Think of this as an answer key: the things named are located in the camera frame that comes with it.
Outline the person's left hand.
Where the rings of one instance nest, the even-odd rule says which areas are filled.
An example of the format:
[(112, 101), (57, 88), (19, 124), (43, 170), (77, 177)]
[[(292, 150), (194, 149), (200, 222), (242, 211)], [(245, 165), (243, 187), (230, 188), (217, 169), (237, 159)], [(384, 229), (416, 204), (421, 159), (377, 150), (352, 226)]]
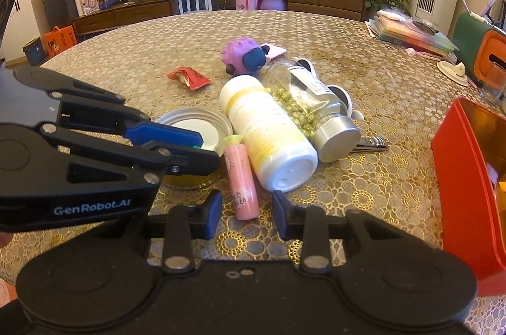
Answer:
[(9, 245), (14, 235), (8, 232), (0, 232), (0, 248), (4, 248)]

